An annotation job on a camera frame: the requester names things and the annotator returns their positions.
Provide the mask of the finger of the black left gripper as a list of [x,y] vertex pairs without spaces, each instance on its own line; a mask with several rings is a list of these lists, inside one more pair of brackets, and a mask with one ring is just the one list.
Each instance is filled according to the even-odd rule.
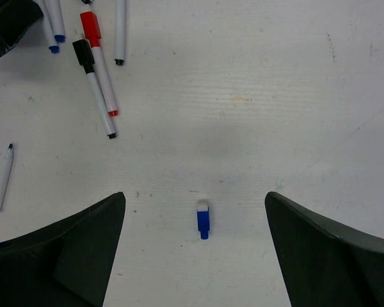
[[0,1],[0,57],[13,49],[42,17],[42,10],[34,1]]

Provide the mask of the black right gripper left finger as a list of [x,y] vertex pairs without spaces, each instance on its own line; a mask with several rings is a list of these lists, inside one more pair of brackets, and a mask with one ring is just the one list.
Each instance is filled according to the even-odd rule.
[[0,306],[102,306],[124,216],[118,192],[0,242]]

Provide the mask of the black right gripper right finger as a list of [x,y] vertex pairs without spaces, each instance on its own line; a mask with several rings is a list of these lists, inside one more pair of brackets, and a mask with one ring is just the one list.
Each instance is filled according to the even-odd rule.
[[265,208],[292,306],[384,306],[384,239],[276,192]]

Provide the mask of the blue marker pen body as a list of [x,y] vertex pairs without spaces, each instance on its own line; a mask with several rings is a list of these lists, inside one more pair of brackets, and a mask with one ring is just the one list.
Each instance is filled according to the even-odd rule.
[[12,171],[12,164],[14,158],[14,145],[10,143],[8,145],[6,154],[4,155],[4,163],[0,172],[0,211],[2,210],[4,199],[6,196],[6,190],[8,187],[10,174]]

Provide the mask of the blue pen cap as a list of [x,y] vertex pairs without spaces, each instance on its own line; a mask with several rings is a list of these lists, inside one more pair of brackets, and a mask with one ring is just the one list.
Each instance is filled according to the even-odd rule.
[[210,215],[209,202],[207,200],[199,200],[196,209],[197,228],[202,240],[209,238],[210,232]]

